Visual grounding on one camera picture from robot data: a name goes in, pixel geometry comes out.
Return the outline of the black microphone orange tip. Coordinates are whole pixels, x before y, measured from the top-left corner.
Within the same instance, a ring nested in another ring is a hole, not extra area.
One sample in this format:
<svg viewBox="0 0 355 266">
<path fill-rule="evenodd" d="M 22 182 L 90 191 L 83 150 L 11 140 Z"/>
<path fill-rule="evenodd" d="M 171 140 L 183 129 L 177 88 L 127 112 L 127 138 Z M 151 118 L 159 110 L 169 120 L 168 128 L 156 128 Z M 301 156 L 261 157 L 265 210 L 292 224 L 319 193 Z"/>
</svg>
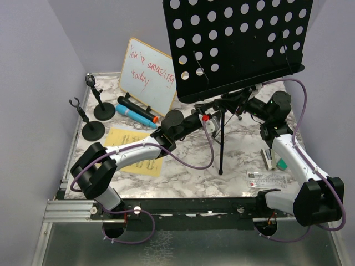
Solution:
<svg viewBox="0 0 355 266">
<path fill-rule="evenodd" d="M 137 114 L 143 116 L 144 118 L 152 121 L 155 124 L 158 122 L 158 117 L 153 115 L 149 109 L 146 110 L 146 109 L 139 107 L 137 104 L 132 103 L 128 98 L 126 98 L 124 96 L 119 96 L 117 99 L 117 102 L 121 105 L 124 105 L 128 109 L 136 112 Z"/>
</svg>

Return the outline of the yellow sheet music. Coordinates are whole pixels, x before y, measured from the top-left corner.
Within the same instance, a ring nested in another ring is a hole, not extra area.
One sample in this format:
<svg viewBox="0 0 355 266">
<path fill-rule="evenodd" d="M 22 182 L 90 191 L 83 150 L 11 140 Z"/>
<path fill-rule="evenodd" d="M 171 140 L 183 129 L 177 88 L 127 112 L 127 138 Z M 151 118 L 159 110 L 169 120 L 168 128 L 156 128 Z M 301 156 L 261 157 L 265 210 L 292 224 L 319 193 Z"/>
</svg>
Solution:
<svg viewBox="0 0 355 266">
<path fill-rule="evenodd" d="M 149 133 L 147 131 L 111 127 L 104 142 L 104 147 L 132 144 L 133 142 L 140 141 L 148 136 Z M 159 177 L 162 165 L 163 159 L 160 158 L 157 160 L 145 160 L 137 162 L 135 164 L 126 166 L 121 170 L 137 175 Z"/>
</svg>

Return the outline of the black tripod music stand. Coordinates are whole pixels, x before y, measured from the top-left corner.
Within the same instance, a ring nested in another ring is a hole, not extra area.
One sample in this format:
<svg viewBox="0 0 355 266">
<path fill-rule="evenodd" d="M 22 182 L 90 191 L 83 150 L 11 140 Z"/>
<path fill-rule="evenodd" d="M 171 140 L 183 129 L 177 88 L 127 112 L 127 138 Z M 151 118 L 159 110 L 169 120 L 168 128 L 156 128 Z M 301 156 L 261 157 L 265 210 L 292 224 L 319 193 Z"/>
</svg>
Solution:
<svg viewBox="0 0 355 266">
<path fill-rule="evenodd" d="M 180 102 L 301 72 L 312 1 L 163 1 Z"/>
</svg>

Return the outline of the grey stapler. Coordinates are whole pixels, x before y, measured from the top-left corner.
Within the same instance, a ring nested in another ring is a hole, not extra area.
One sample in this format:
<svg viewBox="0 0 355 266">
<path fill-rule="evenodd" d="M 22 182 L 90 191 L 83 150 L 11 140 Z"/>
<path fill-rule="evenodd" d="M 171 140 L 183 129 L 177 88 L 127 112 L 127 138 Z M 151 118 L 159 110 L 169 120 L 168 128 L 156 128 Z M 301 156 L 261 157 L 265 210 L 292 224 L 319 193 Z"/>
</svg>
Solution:
<svg viewBox="0 0 355 266">
<path fill-rule="evenodd" d="M 273 149 L 261 149 L 260 151 L 266 170 L 276 169 L 276 156 Z"/>
</svg>

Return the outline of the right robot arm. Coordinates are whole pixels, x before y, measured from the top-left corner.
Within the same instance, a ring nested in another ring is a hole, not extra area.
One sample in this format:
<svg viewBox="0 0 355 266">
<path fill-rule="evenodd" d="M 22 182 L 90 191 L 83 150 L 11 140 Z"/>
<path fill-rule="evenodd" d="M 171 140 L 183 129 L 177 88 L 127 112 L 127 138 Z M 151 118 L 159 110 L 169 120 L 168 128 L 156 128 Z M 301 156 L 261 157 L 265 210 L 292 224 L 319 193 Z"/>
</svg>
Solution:
<svg viewBox="0 0 355 266">
<path fill-rule="evenodd" d="M 294 193 L 266 192 L 255 202 L 256 213 L 267 217 L 276 209 L 294 216 L 302 226 L 340 221 L 337 229 L 342 229 L 346 222 L 344 183 L 339 177 L 330 177 L 319 168 L 297 141 L 295 130 L 291 130 L 286 121 L 291 112 L 290 95 L 277 91 L 264 103 L 253 93 L 246 88 L 241 92 L 224 94 L 220 106 L 232 113 L 247 112 L 262 120 L 262 139 L 284 160 L 299 185 Z"/>
</svg>

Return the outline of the blue-headed microphone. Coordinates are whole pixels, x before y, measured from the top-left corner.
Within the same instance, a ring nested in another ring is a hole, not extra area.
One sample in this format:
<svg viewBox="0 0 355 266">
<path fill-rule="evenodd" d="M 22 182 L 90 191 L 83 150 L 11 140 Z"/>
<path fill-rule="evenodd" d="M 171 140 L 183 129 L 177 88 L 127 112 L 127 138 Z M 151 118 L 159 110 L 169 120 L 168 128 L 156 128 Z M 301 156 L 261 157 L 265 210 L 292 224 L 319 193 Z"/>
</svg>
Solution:
<svg viewBox="0 0 355 266">
<path fill-rule="evenodd" d="M 147 118 L 144 118 L 143 116 L 139 115 L 138 113 L 130 110 L 129 108 L 127 108 L 124 105 L 118 104 L 115 107 L 116 111 L 120 114 L 120 115 L 124 115 L 127 116 L 133 120 L 135 120 L 136 122 L 139 122 L 147 127 L 150 127 L 152 129 L 157 129 L 157 125 L 155 123 L 153 123 L 152 121 L 150 121 Z"/>
</svg>

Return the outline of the yellow-framed whiteboard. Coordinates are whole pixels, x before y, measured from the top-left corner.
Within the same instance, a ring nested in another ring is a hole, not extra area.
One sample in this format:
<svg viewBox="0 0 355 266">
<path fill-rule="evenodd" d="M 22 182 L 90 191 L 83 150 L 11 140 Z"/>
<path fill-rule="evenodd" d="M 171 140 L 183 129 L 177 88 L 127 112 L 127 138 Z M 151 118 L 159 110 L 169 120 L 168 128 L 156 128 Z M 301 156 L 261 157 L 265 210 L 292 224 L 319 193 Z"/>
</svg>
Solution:
<svg viewBox="0 0 355 266">
<path fill-rule="evenodd" d="M 172 58 L 136 38 L 130 38 L 118 85 L 122 91 L 164 117 L 176 97 Z"/>
</svg>

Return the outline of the aluminium frame rail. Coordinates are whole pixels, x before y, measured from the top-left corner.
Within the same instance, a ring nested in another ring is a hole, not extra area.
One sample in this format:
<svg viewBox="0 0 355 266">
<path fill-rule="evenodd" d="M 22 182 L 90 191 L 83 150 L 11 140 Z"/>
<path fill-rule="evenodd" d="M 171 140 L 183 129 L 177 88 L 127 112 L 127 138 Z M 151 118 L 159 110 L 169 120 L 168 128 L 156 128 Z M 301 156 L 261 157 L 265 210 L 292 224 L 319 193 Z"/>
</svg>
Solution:
<svg viewBox="0 0 355 266">
<path fill-rule="evenodd" d="M 52 200 L 47 202 L 44 223 L 90 222 L 92 200 Z"/>
</svg>

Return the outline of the black microphone stand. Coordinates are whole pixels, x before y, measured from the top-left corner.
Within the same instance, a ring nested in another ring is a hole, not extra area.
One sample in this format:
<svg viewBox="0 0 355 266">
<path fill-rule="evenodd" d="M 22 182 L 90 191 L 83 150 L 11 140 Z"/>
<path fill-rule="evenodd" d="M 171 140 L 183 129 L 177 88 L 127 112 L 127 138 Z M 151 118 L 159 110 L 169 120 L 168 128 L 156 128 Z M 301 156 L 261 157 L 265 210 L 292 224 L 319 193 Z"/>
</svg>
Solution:
<svg viewBox="0 0 355 266">
<path fill-rule="evenodd" d="M 115 106 L 108 102 L 102 102 L 100 94 L 103 90 L 97 90 L 95 87 L 95 77 L 92 74 L 87 73 L 85 77 L 85 82 L 88 87 L 90 87 L 92 94 L 98 102 L 98 105 L 94 108 L 94 116 L 99 121 L 110 120 L 116 112 Z"/>
<path fill-rule="evenodd" d="M 76 108 L 79 116 L 85 123 L 82 128 L 82 136 L 84 139 L 91 142 L 101 139 L 105 134 L 105 126 L 99 121 L 90 121 L 85 111 L 80 107 L 78 98 L 75 97 L 74 99 L 76 100 L 76 103 L 73 104 L 72 100 L 69 99 L 69 104 Z"/>
</svg>

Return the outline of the green eraser block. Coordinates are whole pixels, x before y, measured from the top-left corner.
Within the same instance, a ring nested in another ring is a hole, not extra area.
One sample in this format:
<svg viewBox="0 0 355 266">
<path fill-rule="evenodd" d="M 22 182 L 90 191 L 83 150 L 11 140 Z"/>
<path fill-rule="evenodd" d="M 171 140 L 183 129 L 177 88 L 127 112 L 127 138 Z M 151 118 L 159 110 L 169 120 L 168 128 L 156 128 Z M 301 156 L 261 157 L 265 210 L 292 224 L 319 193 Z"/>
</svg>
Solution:
<svg viewBox="0 0 355 266">
<path fill-rule="evenodd" d="M 285 171 L 288 168 L 287 164 L 284 162 L 283 159 L 280 159 L 276 166 L 281 171 Z"/>
</svg>

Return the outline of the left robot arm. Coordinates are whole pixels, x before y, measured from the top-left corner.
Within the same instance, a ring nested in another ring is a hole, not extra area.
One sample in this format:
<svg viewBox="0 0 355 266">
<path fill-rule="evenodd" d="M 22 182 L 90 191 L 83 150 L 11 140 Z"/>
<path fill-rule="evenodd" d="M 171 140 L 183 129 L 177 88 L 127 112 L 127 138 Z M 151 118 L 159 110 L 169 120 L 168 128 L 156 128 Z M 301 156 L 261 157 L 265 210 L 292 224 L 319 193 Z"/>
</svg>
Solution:
<svg viewBox="0 0 355 266">
<path fill-rule="evenodd" d="M 213 102 L 195 105 L 189 116 L 171 110 L 161 125 L 142 140 L 113 147 L 103 147 L 99 142 L 91 144 L 70 170 L 74 178 L 70 190 L 100 203 L 109 218 L 118 218 L 122 214 L 123 200 L 110 186 L 114 174 L 135 163 L 171 155 L 177 141 L 198 129 L 203 129 L 206 137 L 210 137 L 220 127 L 219 111 Z"/>
</svg>

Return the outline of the clear ruler set packet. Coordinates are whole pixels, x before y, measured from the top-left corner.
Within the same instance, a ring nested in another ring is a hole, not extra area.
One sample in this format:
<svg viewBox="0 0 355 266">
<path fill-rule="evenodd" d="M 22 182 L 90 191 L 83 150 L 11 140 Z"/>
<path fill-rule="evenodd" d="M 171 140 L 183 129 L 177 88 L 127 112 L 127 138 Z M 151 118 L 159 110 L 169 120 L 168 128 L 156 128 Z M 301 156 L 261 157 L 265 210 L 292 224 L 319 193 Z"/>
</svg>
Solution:
<svg viewBox="0 0 355 266">
<path fill-rule="evenodd" d="M 270 189 L 286 189 L 287 176 L 284 174 L 275 173 L 273 171 L 247 172 L 248 185 L 251 188 L 270 188 Z"/>
</svg>

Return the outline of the black mounting rail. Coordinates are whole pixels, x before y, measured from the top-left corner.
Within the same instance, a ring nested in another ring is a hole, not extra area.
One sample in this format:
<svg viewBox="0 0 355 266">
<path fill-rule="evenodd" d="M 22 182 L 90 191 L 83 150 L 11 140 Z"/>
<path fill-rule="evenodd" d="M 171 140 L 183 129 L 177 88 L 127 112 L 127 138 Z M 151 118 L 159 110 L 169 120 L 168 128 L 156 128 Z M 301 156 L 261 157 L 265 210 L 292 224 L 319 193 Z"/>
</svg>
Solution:
<svg viewBox="0 0 355 266">
<path fill-rule="evenodd" d="M 152 228 L 166 231 L 252 230 L 255 221 L 267 222 L 287 216 L 284 212 L 267 208 L 261 196 L 126 198 L 123 202 L 122 209 L 128 214 L 121 214 L 120 208 L 107 212 L 94 203 L 97 212 L 90 217 L 114 229 L 123 227 L 139 232 Z"/>
</svg>

